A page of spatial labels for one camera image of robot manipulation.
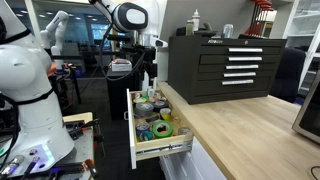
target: small box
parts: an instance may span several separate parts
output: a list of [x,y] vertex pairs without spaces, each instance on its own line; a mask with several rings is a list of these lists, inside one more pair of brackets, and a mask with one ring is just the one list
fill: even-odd
[[131,71],[132,70],[132,64],[130,62],[126,63],[126,64],[112,63],[111,70],[112,71]]

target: white cabinet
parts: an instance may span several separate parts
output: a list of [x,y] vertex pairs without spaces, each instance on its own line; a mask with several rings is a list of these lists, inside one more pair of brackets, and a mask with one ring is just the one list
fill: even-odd
[[190,152],[162,156],[160,163],[167,180],[226,180],[226,177],[195,137]]
[[320,69],[320,1],[296,0],[284,37],[287,47],[302,49],[306,59],[301,74],[299,94],[306,96]]

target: chair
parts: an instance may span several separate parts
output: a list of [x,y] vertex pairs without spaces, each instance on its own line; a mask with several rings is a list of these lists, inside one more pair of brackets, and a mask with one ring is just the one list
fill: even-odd
[[285,48],[270,95],[291,103],[295,101],[305,58],[304,51]]

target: green tape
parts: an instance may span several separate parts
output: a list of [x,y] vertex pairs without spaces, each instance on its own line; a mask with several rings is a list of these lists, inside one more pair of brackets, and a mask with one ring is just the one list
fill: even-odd
[[170,137],[173,133],[173,126],[168,121],[159,121],[153,125],[152,132],[158,139]]

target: butcher block counter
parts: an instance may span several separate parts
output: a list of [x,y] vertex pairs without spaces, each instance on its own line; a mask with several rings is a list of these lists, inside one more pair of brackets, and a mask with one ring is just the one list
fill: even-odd
[[313,179],[320,146],[291,129],[299,106],[272,96],[189,105],[167,83],[158,88],[227,179]]

